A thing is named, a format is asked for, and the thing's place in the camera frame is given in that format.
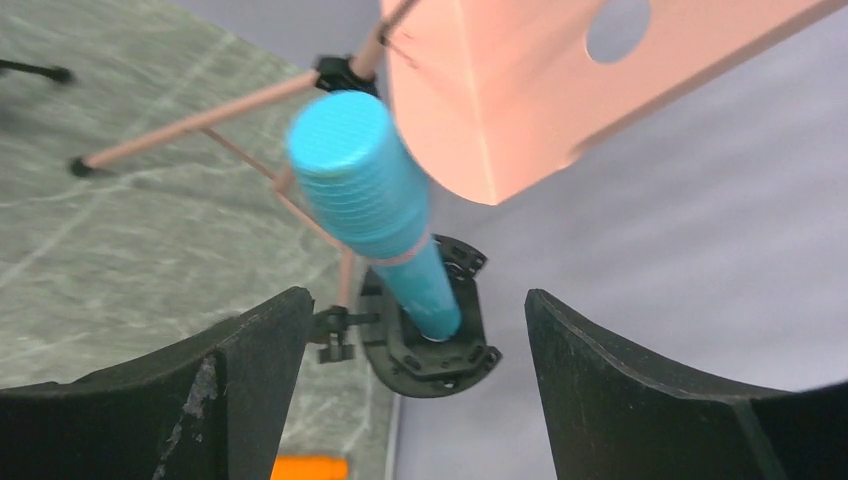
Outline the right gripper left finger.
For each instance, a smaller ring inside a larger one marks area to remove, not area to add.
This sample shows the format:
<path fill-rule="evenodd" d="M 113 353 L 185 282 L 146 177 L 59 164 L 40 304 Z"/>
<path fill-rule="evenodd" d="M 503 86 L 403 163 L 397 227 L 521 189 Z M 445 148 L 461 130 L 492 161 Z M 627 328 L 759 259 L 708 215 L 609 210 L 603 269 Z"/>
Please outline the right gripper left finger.
<path fill-rule="evenodd" d="M 78 380 L 1 393 L 5 479 L 267 479 L 313 300 L 290 288 Z"/>

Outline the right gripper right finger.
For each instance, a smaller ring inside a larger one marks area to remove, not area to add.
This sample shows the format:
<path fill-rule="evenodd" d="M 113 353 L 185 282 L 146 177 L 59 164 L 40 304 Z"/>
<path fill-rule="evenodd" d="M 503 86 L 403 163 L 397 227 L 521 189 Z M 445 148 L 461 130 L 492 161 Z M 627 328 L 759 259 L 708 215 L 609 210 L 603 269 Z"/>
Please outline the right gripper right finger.
<path fill-rule="evenodd" d="M 843 479 L 847 386 L 788 392 L 659 355 L 533 289 L 525 317 L 561 479 Z"/>

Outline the orange microphone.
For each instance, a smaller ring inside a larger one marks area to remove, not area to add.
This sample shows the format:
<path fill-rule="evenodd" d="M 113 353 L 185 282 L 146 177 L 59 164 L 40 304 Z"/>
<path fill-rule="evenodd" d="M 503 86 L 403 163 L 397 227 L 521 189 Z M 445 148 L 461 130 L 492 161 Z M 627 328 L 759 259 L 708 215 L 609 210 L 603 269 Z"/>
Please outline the orange microphone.
<path fill-rule="evenodd" d="M 344 457 L 327 455 L 278 456 L 271 480 L 346 480 L 349 463 Z"/>

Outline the tripod shock mount stand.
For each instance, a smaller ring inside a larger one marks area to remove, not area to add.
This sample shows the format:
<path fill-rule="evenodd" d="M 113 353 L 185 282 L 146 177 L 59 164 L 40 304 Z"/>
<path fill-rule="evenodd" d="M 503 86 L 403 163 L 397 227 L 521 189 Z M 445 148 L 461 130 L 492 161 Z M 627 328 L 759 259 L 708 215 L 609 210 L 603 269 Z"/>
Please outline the tripod shock mount stand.
<path fill-rule="evenodd" d="M 22 72 L 33 75 L 38 75 L 44 78 L 47 78 L 53 82 L 59 84 L 70 84 L 74 81 L 75 76 L 73 72 L 67 68 L 60 66 L 41 66 L 41 65 L 31 65 L 21 62 L 15 62 L 10 60 L 1 59 L 0 60 L 1 73 L 6 72 Z"/>

